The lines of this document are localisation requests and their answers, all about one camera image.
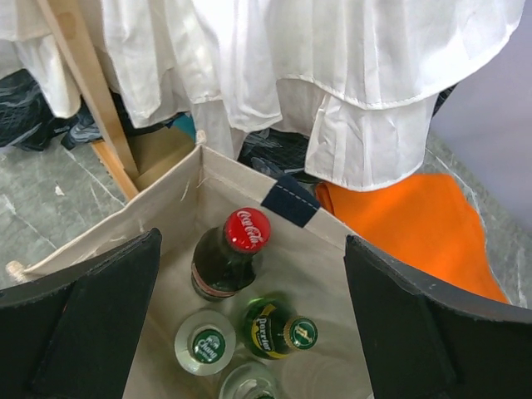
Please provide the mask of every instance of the teal object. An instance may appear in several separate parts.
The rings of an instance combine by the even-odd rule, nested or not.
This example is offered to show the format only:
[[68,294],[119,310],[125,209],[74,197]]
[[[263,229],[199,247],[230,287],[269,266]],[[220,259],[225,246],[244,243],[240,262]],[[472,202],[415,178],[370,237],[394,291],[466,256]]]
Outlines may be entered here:
[[192,137],[194,143],[196,142],[196,127],[194,126],[194,120],[192,117],[187,116],[186,114],[181,114],[177,117],[172,126],[182,130],[187,135]]

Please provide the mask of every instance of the gray tile floor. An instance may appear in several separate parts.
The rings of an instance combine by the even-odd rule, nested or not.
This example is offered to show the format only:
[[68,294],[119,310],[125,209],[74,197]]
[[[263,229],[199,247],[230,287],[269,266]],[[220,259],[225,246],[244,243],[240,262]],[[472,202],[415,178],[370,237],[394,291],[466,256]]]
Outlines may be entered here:
[[[479,212],[495,278],[516,305],[532,308],[532,234],[523,231],[433,135],[421,172],[451,174]],[[0,288],[16,284],[5,266],[44,259],[124,206],[125,200],[89,145],[69,152],[0,155]]]

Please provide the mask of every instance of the bottle cap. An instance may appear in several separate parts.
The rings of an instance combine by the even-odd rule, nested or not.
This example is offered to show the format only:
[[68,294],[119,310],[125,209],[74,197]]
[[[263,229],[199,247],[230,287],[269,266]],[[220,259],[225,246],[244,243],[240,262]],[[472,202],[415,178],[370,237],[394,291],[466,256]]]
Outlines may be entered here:
[[225,236],[239,252],[257,253],[268,242],[270,233],[268,218],[255,208],[234,211],[225,224]]
[[308,318],[293,318],[286,324],[284,339],[290,347],[300,351],[306,351],[316,344],[318,340],[318,328]]
[[204,364],[216,363],[225,352],[225,339],[213,329],[207,329],[195,336],[192,342],[194,358]]

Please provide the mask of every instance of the green bottle cap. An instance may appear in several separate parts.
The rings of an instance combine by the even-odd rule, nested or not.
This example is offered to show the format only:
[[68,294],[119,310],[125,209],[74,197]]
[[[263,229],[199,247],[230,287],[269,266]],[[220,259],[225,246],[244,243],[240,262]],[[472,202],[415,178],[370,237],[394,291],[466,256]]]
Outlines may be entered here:
[[205,364],[216,363],[225,352],[225,339],[213,329],[207,329],[195,336],[192,342],[194,358]]
[[289,346],[300,351],[306,351],[316,344],[318,328],[308,318],[293,318],[284,329],[284,337]]

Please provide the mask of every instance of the orange cloth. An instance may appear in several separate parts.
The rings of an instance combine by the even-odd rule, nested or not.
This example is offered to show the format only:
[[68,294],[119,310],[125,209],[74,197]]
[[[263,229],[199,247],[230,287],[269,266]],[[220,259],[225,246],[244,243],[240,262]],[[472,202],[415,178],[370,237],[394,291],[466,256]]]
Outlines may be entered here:
[[508,303],[491,274],[479,215],[449,175],[413,175],[367,193],[322,183],[322,206],[364,239],[434,277]]

